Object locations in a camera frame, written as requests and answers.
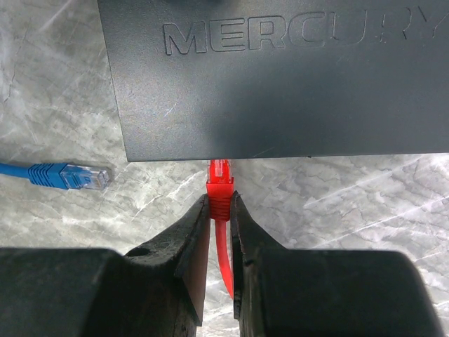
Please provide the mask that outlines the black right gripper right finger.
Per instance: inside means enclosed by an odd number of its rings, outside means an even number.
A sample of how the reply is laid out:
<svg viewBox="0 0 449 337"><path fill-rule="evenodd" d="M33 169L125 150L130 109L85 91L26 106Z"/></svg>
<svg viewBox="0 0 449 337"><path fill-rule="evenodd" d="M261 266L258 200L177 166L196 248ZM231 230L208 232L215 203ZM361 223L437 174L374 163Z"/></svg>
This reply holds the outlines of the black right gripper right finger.
<svg viewBox="0 0 449 337"><path fill-rule="evenodd" d="M423 279L398 251L288 249L231 200L242 336L442 336Z"/></svg>

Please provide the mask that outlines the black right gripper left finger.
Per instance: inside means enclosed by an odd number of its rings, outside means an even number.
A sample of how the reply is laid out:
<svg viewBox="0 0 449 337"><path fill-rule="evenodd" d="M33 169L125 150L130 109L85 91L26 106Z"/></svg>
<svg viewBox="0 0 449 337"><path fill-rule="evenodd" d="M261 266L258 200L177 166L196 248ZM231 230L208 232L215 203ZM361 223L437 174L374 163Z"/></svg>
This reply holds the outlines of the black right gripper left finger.
<svg viewBox="0 0 449 337"><path fill-rule="evenodd" d="M203 321L209 202L121 255L1 250L2 336L194 336Z"/></svg>

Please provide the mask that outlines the black network switch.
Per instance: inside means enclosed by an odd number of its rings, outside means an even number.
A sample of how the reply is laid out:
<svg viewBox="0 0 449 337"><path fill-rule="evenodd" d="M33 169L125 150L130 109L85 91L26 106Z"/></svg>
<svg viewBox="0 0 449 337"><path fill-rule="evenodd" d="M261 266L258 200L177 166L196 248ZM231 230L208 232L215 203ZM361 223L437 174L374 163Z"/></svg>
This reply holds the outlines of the black network switch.
<svg viewBox="0 0 449 337"><path fill-rule="evenodd" d="M447 1L100 1L129 161L448 151Z"/></svg>

